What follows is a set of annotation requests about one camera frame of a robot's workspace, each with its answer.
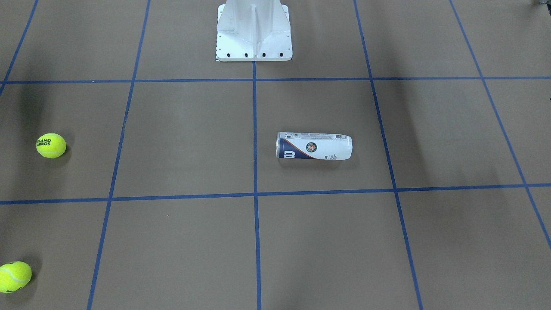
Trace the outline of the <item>white tennis ball can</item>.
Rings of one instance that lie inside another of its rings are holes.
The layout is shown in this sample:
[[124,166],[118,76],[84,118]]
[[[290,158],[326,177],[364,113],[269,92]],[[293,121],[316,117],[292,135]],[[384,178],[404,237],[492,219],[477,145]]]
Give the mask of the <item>white tennis ball can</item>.
[[277,157],[281,159],[348,160],[350,136],[334,133],[277,132]]

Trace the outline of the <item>yellow tennis ball with lettering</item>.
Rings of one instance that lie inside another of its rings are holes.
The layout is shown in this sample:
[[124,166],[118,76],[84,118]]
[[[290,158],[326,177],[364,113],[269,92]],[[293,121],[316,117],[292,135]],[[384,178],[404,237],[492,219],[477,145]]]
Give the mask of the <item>yellow tennis ball with lettering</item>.
[[40,136],[35,145],[36,151],[45,158],[61,157],[67,149],[65,139],[53,132]]

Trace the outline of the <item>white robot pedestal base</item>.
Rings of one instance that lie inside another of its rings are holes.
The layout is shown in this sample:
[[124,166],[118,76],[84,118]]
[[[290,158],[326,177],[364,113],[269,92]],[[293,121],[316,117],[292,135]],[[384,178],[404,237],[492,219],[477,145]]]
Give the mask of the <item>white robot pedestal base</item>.
[[279,0],[227,0],[217,9],[219,62],[291,61],[289,8]]

